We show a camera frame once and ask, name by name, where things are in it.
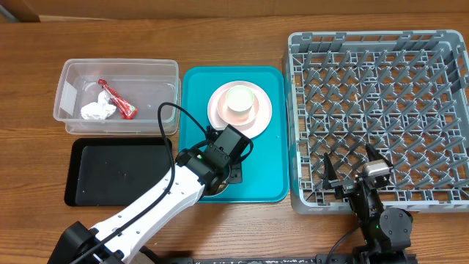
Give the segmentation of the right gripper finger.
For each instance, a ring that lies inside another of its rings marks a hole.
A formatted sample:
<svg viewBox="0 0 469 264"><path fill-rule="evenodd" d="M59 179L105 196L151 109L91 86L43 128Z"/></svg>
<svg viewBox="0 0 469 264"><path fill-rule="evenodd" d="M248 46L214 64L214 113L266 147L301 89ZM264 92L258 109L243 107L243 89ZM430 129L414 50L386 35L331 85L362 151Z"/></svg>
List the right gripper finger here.
<svg viewBox="0 0 469 264"><path fill-rule="evenodd" d="M388 167L393 168L393 164L387 158L381 155L370 143L366 143L365 149L369 161L383 160L388 165Z"/></svg>
<svg viewBox="0 0 469 264"><path fill-rule="evenodd" d="M323 154L324 174L323 180L329 182L330 180L337 180L336 171L327 153Z"/></svg>

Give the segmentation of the grey bowl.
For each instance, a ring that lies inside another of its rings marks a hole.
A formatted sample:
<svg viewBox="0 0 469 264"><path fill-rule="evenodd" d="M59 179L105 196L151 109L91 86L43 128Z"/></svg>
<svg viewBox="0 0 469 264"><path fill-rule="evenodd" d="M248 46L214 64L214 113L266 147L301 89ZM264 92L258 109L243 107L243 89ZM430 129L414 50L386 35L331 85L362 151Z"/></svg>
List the grey bowl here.
<svg viewBox="0 0 469 264"><path fill-rule="evenodd" d="M214 197L225 191L228 185L229 184L226 182L221 182L220 184L205 184L199 192L199 199L202 197Z"/></svg>

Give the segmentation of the red snack wrapper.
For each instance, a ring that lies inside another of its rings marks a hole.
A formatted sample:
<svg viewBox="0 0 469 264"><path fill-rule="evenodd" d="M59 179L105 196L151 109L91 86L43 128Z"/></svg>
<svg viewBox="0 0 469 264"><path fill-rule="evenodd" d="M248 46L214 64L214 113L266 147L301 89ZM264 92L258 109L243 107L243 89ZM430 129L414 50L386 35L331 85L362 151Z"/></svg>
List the red snack wrapper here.
<svg viewBox="0 0 469 264"><path fill-rule="evenodd" d="M106 80L99 79L98 84L102 87L102 89L107 91L107 93L110 95L110 100L114 105L117 106L120 114L125 120L132 120L136 116L138 109L122 98L114 89L112 89Z"/></svg>

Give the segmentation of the white napkin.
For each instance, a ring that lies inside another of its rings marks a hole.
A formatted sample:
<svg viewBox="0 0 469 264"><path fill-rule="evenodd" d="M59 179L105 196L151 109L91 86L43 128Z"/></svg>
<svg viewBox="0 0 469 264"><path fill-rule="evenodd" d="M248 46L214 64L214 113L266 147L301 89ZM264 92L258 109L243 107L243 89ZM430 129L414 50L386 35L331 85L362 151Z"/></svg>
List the white napkin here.
<svg viewBox="0 0 469 264"><path fill-rule="evenodd" d="M96 102L91 102L81 108L81 117L85 120L106 120L117 110L111 102L110 94L103 90Z"/></svg>

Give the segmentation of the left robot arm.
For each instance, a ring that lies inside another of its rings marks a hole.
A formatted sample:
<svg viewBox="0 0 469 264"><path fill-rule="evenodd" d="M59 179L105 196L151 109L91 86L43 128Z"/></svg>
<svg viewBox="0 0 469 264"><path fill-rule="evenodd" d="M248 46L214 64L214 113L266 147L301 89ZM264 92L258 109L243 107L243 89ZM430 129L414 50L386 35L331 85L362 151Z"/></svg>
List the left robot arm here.
<svg viewBox="0 0 469 264"><path fill-rule="evenodd" d="M232 125L215 141L184 149L171 169L150 190L114 216L86 228L81 222L60 236L50 263L130 263L165 224L202 197L215 194L233 166L252 152L254 143Z"/></svg>

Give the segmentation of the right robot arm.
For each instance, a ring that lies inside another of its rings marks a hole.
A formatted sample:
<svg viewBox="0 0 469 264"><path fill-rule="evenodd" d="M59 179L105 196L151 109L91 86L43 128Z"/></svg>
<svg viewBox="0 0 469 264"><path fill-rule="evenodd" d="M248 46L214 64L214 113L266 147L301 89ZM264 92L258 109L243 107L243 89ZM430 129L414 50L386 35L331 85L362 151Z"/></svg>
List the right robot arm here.
<svg viewBox="0 0 469 264"><path fill-rule="evenodd" d="M352 250L354 263L416 263L405 249L411 246L413 217L400 208L386 209L378 189L389 184L394 165L370 144L369 161L354 178L339 180L327 154L323 155L322 187L334 190L336 199L346 198L358 217L365 244Z"/></svg>

